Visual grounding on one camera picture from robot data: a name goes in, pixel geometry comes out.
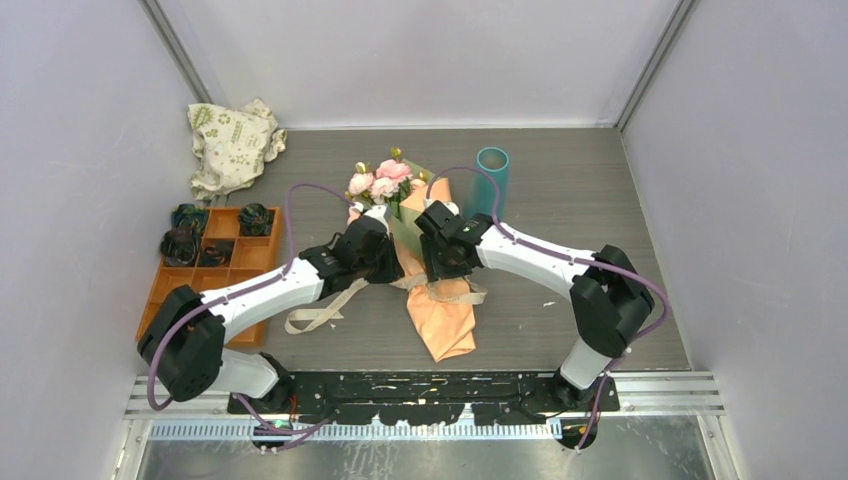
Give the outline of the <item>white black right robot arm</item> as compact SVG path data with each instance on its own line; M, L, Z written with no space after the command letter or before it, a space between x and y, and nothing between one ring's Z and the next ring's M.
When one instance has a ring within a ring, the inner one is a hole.
M578 339L551 386L567 410L592 400L602 371L625 352L655 307L627 255L612 245L599 252L556 245L483 213L465 218L441 201L430 202L415 224L429 280L501 270L570 302Z

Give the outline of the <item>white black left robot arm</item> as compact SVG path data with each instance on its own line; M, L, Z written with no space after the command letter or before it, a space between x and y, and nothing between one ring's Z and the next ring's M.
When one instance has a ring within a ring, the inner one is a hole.
M168 293L137 343L137 351L170 400L186 402L211 390L229 392L257 410L277 413L293 395L288 371L266 353L227 348L236 335L280 312L340 294L355 283L400 279L384 208L371 208L324 245L238 284Z

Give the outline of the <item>pink flower bouquet orange paper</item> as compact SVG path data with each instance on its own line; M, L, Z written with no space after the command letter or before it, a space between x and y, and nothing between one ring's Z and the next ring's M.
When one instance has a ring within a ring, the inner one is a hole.
M449 181L404 159L394 147L377 166L355 164L345 195L367 207L387 208L398 262L403 276L394 286L407 292L409 318L431 358L440 362L476 349L474 306L485 293L472 286L464 275L457 279L430 280L421 231L415 219L429 200L452 201Z

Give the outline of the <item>beige satin ribbon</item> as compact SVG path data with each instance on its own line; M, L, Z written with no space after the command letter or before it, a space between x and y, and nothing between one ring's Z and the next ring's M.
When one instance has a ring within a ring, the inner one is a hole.
M485 301L488 289L471 281L467 276L460 277L460 280L465 284L467 292L453 296L443 296L443 291L439 285L445 283L445 280L429 280L426 274L404 277L392 282L391 286L407 292L412 292L418 287L425 287L428 301L433 307L436 305L441 305L442 308L447 305L463 305L473 310L474 306ZM367 286L369 286L369 283L366 280L355 280L350 287L343 290L326 307L303 308L290 312L285 319L285 331L290 335L300 335L312 332L330 320L343 319L341 309Z

